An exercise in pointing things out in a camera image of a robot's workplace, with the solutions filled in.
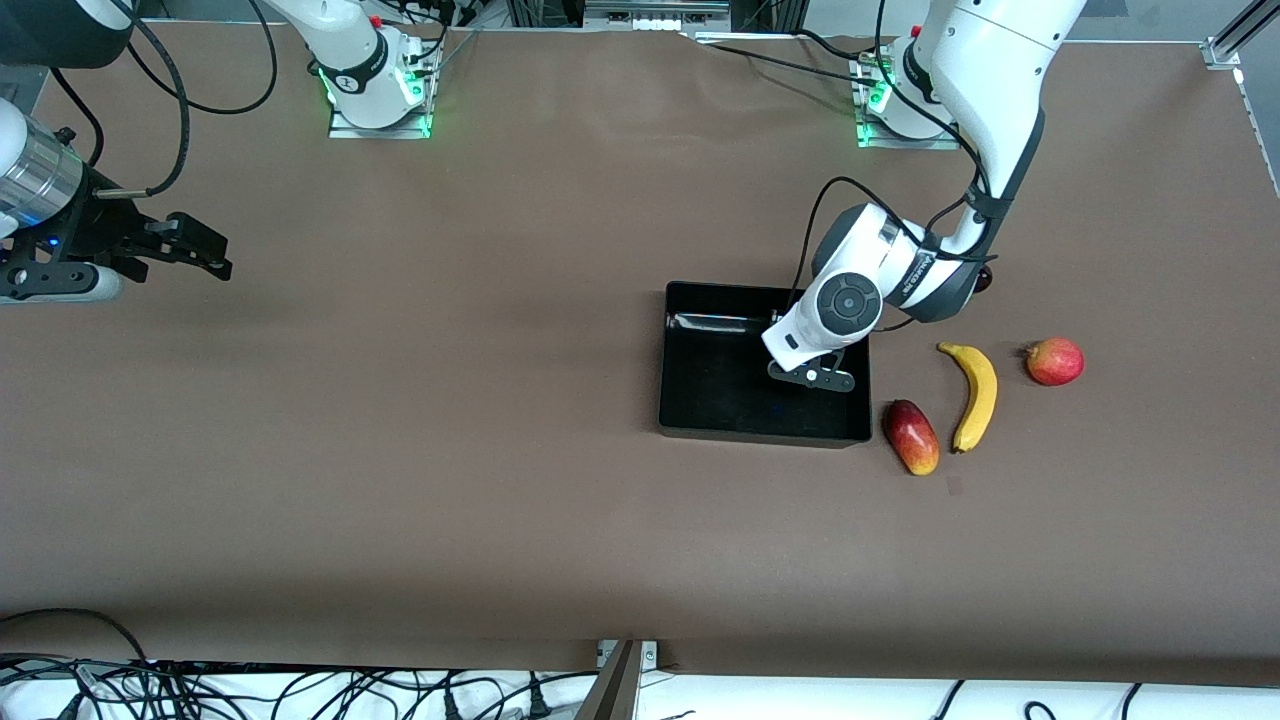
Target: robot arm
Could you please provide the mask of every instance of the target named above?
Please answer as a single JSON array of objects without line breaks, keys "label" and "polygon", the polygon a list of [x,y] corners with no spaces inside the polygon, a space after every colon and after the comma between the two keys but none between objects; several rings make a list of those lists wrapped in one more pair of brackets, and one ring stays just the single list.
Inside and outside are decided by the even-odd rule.
[{"label": "robot arm", "polygon": [[334,108],[353,126],[384,128],[425,101],[422,40],[374,27],[355,0],[264,0],[302,35]]},{"label": "robot arm", "polygon": [[882,110],[886,124],[905,136],[937,135],[900,95],[943,122],[954,118],[989,184],[970,186],[969,208],[942,238],[872,204],[841,214],[814,252],[814,282],[764,333],[783,370],[863,340],[886,302],[927,323],[965,306],[982,263],[955,256],[980,258],[995,242],[1039,143],[1044,70],[1083,8],[1084,0],[933,0],[919,36],[893,44],[901,72]]},{"label": "robot arm", "polygon": [[[302,33],[351,124],[385,127],[424,101],[421,40],[375,27],[355,0],[265,1]],[[129,29],[114,0],[0,0],[0,64],[100,68]],[[132,200],[99,197],[118,186],[68,143],[0,99],[0,238],[10,238],[0,304],[110,300],[124,279],[146,279],[141,259],[230,278],[225,237],[183,213],[156,220]]]}]

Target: banana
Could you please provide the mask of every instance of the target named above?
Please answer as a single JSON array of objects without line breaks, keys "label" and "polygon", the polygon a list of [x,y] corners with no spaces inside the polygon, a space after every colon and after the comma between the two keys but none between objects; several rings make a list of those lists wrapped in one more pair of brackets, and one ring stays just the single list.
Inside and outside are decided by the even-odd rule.
[{"label": "banana", "polygon": [[938,350],[954,357],[969,378],[969,407],[951,438],[952,452],[969,452],[978,447],[996,411],[996,369],[977,347],[940,342]]}]

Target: brown table surface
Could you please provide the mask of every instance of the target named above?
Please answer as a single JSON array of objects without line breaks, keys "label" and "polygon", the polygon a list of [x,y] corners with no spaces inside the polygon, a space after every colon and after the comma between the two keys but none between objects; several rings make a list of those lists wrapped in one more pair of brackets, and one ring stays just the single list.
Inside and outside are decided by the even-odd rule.
[{"label": "brown table surface", "polygon": [[[193,99],[262,86],[257,28],[159,29]],[[787,284],[828,177],[919,220],[961,154],[858,149],[847,83],[640,32],[481,35],[430,141],[329,141],[276,37],[270,102],[196,114],[143,205],[230,237],[233,281],[0,314],[0,609],[105,610],[159,657],[575,666],[636,635],[692,671],[1280,676],[1280,204],[1194,46],[1064,47],[993,287],[874,338],[877,405],[940,434],[966,389],[933,343],[1002,382],[982,446],[911,478],[879,438],[660,436],[662,292]],[[174,102],[127,58],[70,79],[100,167],[163,177]],[[56,88],[40,114],[84,129]],[[1034,387],[1014,350],[1053,334],[1088,373]]]}]

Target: apple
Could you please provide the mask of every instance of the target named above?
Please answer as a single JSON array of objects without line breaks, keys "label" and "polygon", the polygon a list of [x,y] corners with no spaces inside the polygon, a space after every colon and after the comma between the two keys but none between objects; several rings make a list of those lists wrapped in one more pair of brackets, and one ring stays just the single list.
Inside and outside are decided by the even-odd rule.
[{"label": "apple", "polygon": [[1042,340],[1027,348],[1027,372],[1044,386],[1065,386],[1084,373],[1084,352],[1065,337]]},{"label": "apple", "polygon": [[938,436],[924,413],[910,400],[895,400],[884,413],[884,434],[913,475],[928,475],[938,466]]}]

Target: metal bracket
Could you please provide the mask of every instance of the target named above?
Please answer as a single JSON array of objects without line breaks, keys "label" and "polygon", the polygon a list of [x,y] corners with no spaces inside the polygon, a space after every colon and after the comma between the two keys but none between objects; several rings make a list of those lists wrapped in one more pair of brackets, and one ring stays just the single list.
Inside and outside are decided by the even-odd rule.
[{"label": "metal bracket", "polygon": [[[881,53],[887,55],[888,46],[882,45]],[[893,69],[888,68],[888,70],[890,79],[892,79]],[[868,87],[859,82],[850,83],[854,91],[854,122],[858,123],[859,147],[891,147],[905,150],[956,150],[960,147],[960,143],[956,142],[955,138],[942,132],[934,137],[925,138],[902,137],[901,135],[888,129],[884,120],[872,111],[873,109],[883,108],[884,104],[888,102],[890,95],[893,92],[892,83],[884,81],[884,76],[881,73],[881,69],[876,63],[874,53],[863,53],[856,60],[850,60],[849,74],[855,78],[876,81],[874,87]]]},{"label": "metal bracket", "polygon": [[1201,55],[1204,56],[1204,67],[1211,70],[1230,70],[1240,67],[1240,54],[1231,53],[1226,58],[1217,56],[1217,44],[1216,38],[1210,37],[1204,42],[1199,44]]},{"label": "metal bracket", "polygon": [[654,641],[602,641],[596,661],[604,669],[595,676],[591,692],[582,701],[575,720],[634,720],[640,674],[646,664],[658,665],[658,643]]},{"label": "metal bracket", "polygon": [[819,355],[806,361],[790,373],[778,365],[777,360],[769,360],[769,377],[785,383],[804,386],[810,389],[827,389],[831,392],[852,392],[856,383],[854,375],[837,370],[845,361],[845,348],[835,352]]},{"label": "metal bracket", "polygon": [[[595,646],[595,666],[604,667],[613,650],[618,647],[618,641],[600,641]],[[640,671],[648,673],[658,669],[658,641],[640,641]]]}]

